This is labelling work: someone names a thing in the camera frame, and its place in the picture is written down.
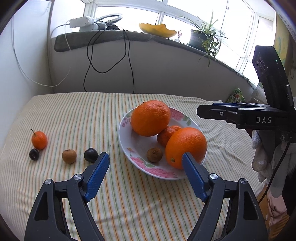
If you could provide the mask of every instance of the plate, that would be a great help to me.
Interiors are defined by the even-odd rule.
[[[182,112],[169,107],[170,122],[168,126],[193,127],[202,131],[199,126]],[[157,142],[157,135],[152,137],[143,137],[134,132],[131,126],[130,110],[121,120],[118,130],[119,143],[127,158],[141,171],[150,176],[165,180],[179,180],[186,178],[184,170],[179,170],[167,163],[165,158],[165,148]],[[150,148],[158,147],[163,152],[163,157],[158,163],[152,163],[147,160],[146,153]]]

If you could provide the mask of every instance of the fruit stem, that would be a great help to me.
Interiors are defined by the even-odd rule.
[[[31,129],[31,131],[33,131],[34,135],[37,136],[33,129]]]

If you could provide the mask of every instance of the wavy-edged yellow bowl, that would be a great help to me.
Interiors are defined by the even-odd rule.
[[[152,25],[149,23],[140,23],[140,29],[146,34],[152,34],[163,38],[170,38],[177,34],[175,30],[169,30],[165,24]]]

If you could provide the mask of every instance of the window frame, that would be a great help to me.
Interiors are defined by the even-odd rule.
[[[98,7],[129,7],[129,8],[142,9],[142,10],[158,13],[156,24],[162,23],[164,15],[167,15],[169,17],[172,17],[182,22],[185,22],[187,24],[190,24],[193,27],[194,25],[188,19],[190,19],[191,21],[197,24],[200,24],[201,21],[203,21],[197,16],[194,16],[181,9],[168,5],[168,0],[163,0],[162,2],[157,0],[82,0],[82,1],[86,3],[84,16],[91,16],[93,18],[96,15],[96,11]],[[243,1],[246,4],[246,6],[252,11],[251,24],[249,26],[244,48],[242,50],[236,50],[231,47],[230,43],[227,40],[223,40],[223,44],[225,44],[228,48],[230,48],[232,51],[234,51],[237,55],[240,56],[240,59],[235,69],[243,73],[247,63],[252,62],[252,60],[250,60],[248,56],[250,55],[250,52],[254,44],[257,27],[259,23],[259,17],[263,17],[273,21],[274,27],[275,27],[276,19],[270,16],[267,16],[265,14],[254,11],[254,9],[250,6],[250,4],[248,4],[248,0],[241,0],[241,1]],[[224,17],[226,15],[227,7],[228,7],[228,1],[225,8]],[[223,31],[223,27],[225,26],[224,19],[222,21],[223,23],[221,25],[221,30]]]

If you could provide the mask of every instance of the pink cloth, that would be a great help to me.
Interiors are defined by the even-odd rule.
[[[278,223],[287,213],[287,208],[282,195],[278,198],[272,196],[270,191],[267,192],[268,211],[270,215],[269,226]]]

